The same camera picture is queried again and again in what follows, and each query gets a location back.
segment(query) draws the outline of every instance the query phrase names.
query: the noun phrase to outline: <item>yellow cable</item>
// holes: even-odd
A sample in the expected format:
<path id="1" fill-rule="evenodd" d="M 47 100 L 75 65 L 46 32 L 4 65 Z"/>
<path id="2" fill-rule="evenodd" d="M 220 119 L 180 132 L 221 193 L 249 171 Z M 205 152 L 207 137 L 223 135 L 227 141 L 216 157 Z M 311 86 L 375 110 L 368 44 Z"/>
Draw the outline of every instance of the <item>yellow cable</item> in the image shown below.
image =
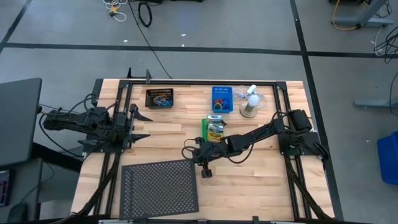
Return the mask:
<path id="1" fill-rule="evenodd" d="M 339 3 L 340 3 L 340 0 L 337 0 L 336 6 L 335 6 L 335 10 L 333 11 L 333 25 L 334 25 L 334 27 L 335 27 L 336 29 L 338 29 L 338 30 L 353 30 L 353 29 L 357 29 L 356 26 L 350 27 L 350 28 L 340 28 L 340 27 L 338 27 L 338 26 L 336 25 L 335 16 L 336 16 L 336 11 L 337 11 L 337 7 L 338 7 L 338 4 L 339 4 Z"/>

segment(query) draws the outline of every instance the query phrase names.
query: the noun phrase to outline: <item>concrete floor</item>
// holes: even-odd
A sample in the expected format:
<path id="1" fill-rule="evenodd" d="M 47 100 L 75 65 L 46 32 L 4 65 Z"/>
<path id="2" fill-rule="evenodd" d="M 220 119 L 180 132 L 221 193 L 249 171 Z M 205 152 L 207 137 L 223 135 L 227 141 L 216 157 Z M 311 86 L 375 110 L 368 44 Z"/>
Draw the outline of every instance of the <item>concrete floor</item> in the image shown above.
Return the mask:
<path id="1" fill-rule="evenodd" d="M 12 25 L 25 0 L 1 0 L 0 39 Z M 327 0 L 297 0 L 297 9 L 308 51 L 372 53 L 371 41 L 378 28 L 342 32 L 329 23 L 333 6 Z M 398 3 L 391 1 L 398 11 Z M 340 15 L 357 14 L 363 6 L 341 6 Z M 0 53 L 0 82 L 40 77 L 40 102 L 70 108 L 91 92 L 96 78 L 125 77 L 148 68 L 156 78 L 167 78 L 154 54 L 138 50 L 78 50 L 76 45 L 146 46 L 127 5 L 121 12 L 126 22 L 106 15 L 100 0 L 33 0 L 8 43 L 42 44 L 36 48 L 6 45 Z M 156 47 L 232 48 L 234 53 L 158 52 L 174 78 L 249 80 L 302 80 L 310 103 L 309 85 L 289 0 L 168 0 L 153 7 L 154 21 L 142 28 Z M 391 18 L 379 41 L 398 25 Z M 74 45 L 70 49 L 48 44 Z M 289 50 L 295 55 L 239 53 L 238 48 Z M 398 118 L 388 110 L 357 109 L 356 99 L 383 99 L 389 94 L 396 60 L 385 65 L 378 58 L 310 57 L 313 79 L 328 136 L 343 215 L 347 221 L 397 223 L 398 186 L 382 182 L 376 141 L 395 131 Z M 66 148 L 77 147 L 84 135 L 71 131 L 51 132 Z M 57 149 L 39 129 L 35 141 Z M 42 217 L 65 216 L 78 175 L 55 168 L 55 177 L 43 185 L 40 201 L 59 200 Z M 50 175 L 44 167 L 43 179 Z"/>

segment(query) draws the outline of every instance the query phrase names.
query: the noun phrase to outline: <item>black metal frame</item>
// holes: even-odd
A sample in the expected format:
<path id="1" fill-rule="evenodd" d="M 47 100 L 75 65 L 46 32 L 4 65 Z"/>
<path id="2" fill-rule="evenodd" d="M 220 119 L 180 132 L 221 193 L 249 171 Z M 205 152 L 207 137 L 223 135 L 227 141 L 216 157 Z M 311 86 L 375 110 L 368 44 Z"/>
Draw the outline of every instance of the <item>black metal frame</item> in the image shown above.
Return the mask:
<path id="1" fill-rule="evenodd" d="M 126 82 L 126 80 L 120 80 L 119 81 L 119 87 L 121 86 L 121 82 Z M 95 82 L 95 86 L 93 89 L 93 92 L 99 96 L 100 94 L 100 89 L 102 86 L 103 81 L 102 80 L 97 80 Z M 140 84 L 140 85 L 145 85 L 148 84 L 148 81 L 145 79 L 138 80 L 138 79 L 133 79 L 129 80 L 129 84 L 131 84 L 127 90 L 127 96 L 126 96 L 126 101 L 125 105 L 129 104 L 130 97 L 131 97 L 131 88 L 134 84 Z M 275 99 L 275 107 L 277 111 L 282 112 L 282 107 L 280 103 L 280 97 L 279 97 L 279 92 L 281 91 L 284 97 L 284 104 L 285 104 L 285 110 L 290 111 L 290 101 L 289 101 L 289 96 L 287 94 L 287 85 L 286 82 L 259 82 L 259 81 L 215 81 L 215 80 L 151 80 L 150 81 L 151 85 L 257 85 L 257 86 L 269 86 L 272 87 L 273 92 L 274 92 L 274 99 Z M 121 89 L 119 88 L 118 94 L 116 101 L 121 99 Z M 102 171 L 101 171 L 101 179 L 105 176 L 105 173 L 108 170 L 108 163 L 109 163 L 109 155 L 110 153 L 106 153 L 103 161 L 103 166 L 102 166 Z M 288 163 L 291 163 L 290 159 L 288 157 L 285 157 L 285 164 L 287 165 Z M 301 182 L 303 183 L 303 186 L 305 187 L 305 178 L 303 175 L 303 167 L 301 163 L 300 156 L 295 157 L 296 161 L 296 166 L 297 166 L 297 175 Z M 106 213 L 105 215 L 110 215 L 111 213 L 111 206 L 112 206 L 112 199 L 113 199 L 113 193 L 114 193 L 114 185 L 116 183 L 116 178 L 113 178 L 110 185 L 110 190 L 108 192 L 108 201 L 106 203 Z M 293 215 L 294 219 L 297 220 L 300 218 L 300 212 L 299 212 L 299 206 L 297 203 L 297 196 L 296 196 L 296 191 L 295 191 L 295 185 L 292 181 L 291 178 L 288 178 L 288 184 L 289 184 L 289 193 L 290 193 L 290 200 L 292 202 L 292 210 L 293 210 Z M 97 204 L 94 209 L 94 215 L 99 214 L 100 210 L 100 204 L 101 204 L 102 198 L 99 198 L 97 201 Z M 303 198 L 304 202 L 304 209 L 305 209 L 305 218 L 311 218 L 311 209 L 307 201 Z"/>

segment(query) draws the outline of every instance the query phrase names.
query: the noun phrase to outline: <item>wooden tabletop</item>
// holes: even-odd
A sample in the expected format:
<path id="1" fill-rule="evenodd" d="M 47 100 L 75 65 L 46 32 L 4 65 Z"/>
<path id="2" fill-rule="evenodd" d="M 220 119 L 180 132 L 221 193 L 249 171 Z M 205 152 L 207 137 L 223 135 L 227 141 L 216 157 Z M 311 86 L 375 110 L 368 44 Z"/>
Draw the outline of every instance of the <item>wooden tabletop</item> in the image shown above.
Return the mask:
<path id="1" fill-rule="evenodd" d="M 118 83 L 117 79 L 103 81 L 98 106 L 109 106 L 114 103 Z M 301 109 L 310 114 L 303 83 L 286 82 L 286 84 L 292 110 Z M 173 108 L 150 110 L 145 107 L 146 90 L 156 88 L 174 89 Z M 266 96 L 266 109 L 259 110 L 254 118 L 244 118 L 239 113 L 239 106 L 244 100 L 234 100 L 234 111 L 223 114 L 223 120 L 228 124 L 224 130 L 226 136 L 244 134 L 270 122 L 276 112 L 272 88 L 259 86 L 257 92 Z M 206 85 L 133 85 L 131 103 L 139 107 L 142 115 L 154 121 L 134 121 L 136 126 L 134 132 L 150 134 L 150 137 L 139 140 L 130 150 L 126 150 L 121 156 L 121 166 L 183 159 L 181 149 L 184 140 L 201 136 L 201 119 L 213 114 L 211 86 Z M 246 154 L 247 152 L 244 152 L 233 159 L 239 161 Z M 93 153 L 84 162 L 73 199 L 72 212 L 78 212 L 96 190 L 103 157 L 102 153 Z M 308 191 L 324 212 L 333 217 L 321 160 L 317 156 L 302 156 L 302 165 Z M 252 216 L 257 215 L 260 220 L 294 219 L 284 157 L 279 153 L 277 136 L 256 143 L 251 156 L 242 164 L 218 159 L 210 163 L 210 169 L 213 171 L 213 177 L 203 179 L 200 174 L 201 167 L 196 166 L 200 206 L 198 213 L 157 218 L 252 220 Z M 120 183 L 119 168 L 112 218 L 119 218 Z M 300 214 L 304 217 L 301 194 L 298 190 L 296 192 Z M 104 191 L 100 213 L 105 211 L 107 197 L 108 188 Z"/>

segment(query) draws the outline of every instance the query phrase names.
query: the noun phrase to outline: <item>blue bin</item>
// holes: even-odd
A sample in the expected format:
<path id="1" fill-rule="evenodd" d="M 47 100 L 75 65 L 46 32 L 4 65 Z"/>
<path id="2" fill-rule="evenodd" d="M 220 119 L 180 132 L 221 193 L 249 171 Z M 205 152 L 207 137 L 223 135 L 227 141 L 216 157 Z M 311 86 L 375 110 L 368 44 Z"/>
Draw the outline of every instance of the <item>blue bin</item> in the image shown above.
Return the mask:
<path id="1" fill-rule="evenodd" d="M 398 185 L 398 131 L 377 140 L 381 178 L 385 183 Z"/>
<path id="2" fill-rule="evenodd" d="M 222 99 L 223 102 L 227 102 L 228 104 L 228 109 L 220 109 L 216 110 L 215 109 L 215 103 L 214 101 L 216 99 Z M 213 108 L 213 111 L 215 113 L 229 113 L 234 110 L 234 98 L 233 98 L 233 92 L 232 92 L 232 87 L 228 86 L 213 86 L 211 89 L 211 107 Z"/>

